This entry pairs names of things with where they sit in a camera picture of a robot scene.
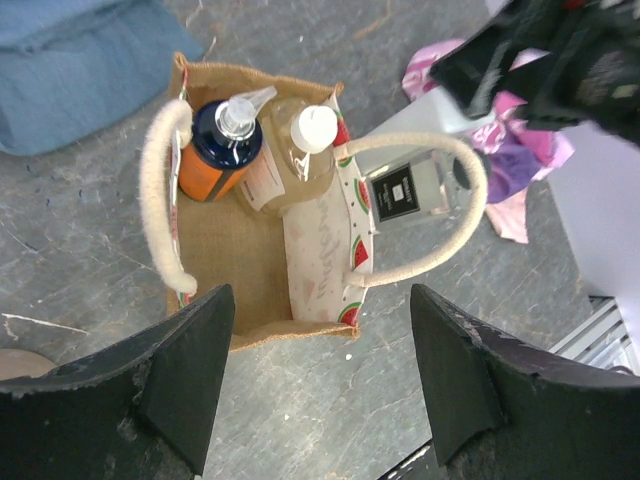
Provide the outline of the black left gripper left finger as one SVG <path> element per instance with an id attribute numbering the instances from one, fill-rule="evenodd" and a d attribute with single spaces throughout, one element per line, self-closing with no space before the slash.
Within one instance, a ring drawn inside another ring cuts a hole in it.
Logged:
<path id="1" fill-rule="evenodd" d="M 2 381 L 2 478 L 202 474 L 234 314 L 231 287 L 218 286 L 92 355 Z"/>

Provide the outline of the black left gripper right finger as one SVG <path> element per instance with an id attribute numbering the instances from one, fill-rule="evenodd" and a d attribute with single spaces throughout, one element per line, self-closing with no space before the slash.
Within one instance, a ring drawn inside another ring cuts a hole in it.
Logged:
<path id="1" fill-rule="evenodd" d="M 638 478 L 638 377 L 532 346 L 424 285 L 413 285 L 410 313 L 449 478 Z"/>

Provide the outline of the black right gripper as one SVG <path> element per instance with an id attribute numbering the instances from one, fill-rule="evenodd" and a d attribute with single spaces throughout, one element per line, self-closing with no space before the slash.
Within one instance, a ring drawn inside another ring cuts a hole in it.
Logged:
<path id="1" fill-rule="evenodd" d="M 524 100 L 516 117 L 532 130 L 583 122 L 639 145 L 639 3 L 548 1 L 547 37 L 521 40 L 519 21 L 492 20 L 431 67 L 469 119 L 489 114 L 517 54 L 545 54 L 513 69 L 506 89 Z"/>

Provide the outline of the pink purple cloth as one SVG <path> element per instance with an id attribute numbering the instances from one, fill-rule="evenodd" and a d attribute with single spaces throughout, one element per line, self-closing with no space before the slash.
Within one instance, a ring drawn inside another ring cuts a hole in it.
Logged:
<path id="1" fill-rule="evenodd" d="M 402 79 L 402 89 L 411 102 L 437 86 L 430 75 L 432 65 L 462 43 L 462 39 L 437 42 L 414 53 Z M 485 213 L 501 238 L 519 244 L 529 241 L 526 227 L 529 185 L 562 167 L 575 152 L 562 133 L 530 130 L 524 121 L 516 119 L 516 107 L 524 103 L 512 93 L 499 92 L 493 102 L 495 120 L 465 133 L 489 161 Z"/>

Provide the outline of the clear square bottle black cap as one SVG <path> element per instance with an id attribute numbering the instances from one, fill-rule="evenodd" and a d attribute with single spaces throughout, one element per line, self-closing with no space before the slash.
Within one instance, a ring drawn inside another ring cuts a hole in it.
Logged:
<path id="1" fill-rule="evenodd" d="M 471 189 L 459 159 L 442 150 L 385 147 L 360 154 L 358 165 L 377 233 L 445 218 Z"/>

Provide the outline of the clear yellowish bottle white cap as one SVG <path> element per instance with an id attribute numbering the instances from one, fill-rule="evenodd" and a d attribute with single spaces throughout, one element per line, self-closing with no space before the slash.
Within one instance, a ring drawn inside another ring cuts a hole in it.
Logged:
<path id="1" fill-rule="evenodd" d="M 248 208 L 282 216 L 329 188 L 338 118 L 326 104 L 289 97 L 273 101 L 259 120 L 263 145 L 236 190 Z"/>

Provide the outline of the watermelon print jute bag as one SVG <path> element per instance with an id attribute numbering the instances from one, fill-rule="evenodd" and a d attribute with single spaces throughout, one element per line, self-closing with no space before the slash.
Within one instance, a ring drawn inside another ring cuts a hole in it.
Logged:
<path id="1" fill-rule="evenodd" d="M 168 288 L 168 310 L 184 313 L 214 287 L 234 290 L 230 347 L 314 335 L 357 336 L 367 291 L 416 277 L 456 254 L 478 227 L 486 205 L 481 158 L 448 135 L 385 133 L 352 139 L 341 127 L 331 147 L 337 171 L 319 198 L 273 218 L 233 196 L 197 201 L 177 186 L 194 156 L 195 113 L 209 101 L 264 90 L 337 107 L 341 84 L 318 84 L 225 63 L 173 57 L 169 101 L 152 121 L 143 146 L 139 201 L 153 262 Z M 373 268 L 373 197 L 356 158 L 401 148 L 456 157 L 467 174 L 471 202 L 459 226 L 428 255 L 386 271 Z"/>

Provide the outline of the dark blue orange pump bottle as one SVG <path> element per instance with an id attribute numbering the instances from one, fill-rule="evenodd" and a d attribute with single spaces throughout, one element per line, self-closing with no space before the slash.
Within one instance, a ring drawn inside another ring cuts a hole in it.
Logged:
<path id="1" fill-rule="evenodd" d="M 210 102 L 196 112 L 178 176 L 188 197 L 217 200 L 240 180 L 262 149 L 258 115 L 276 95 L 276 88 L 269 86 Z"/>

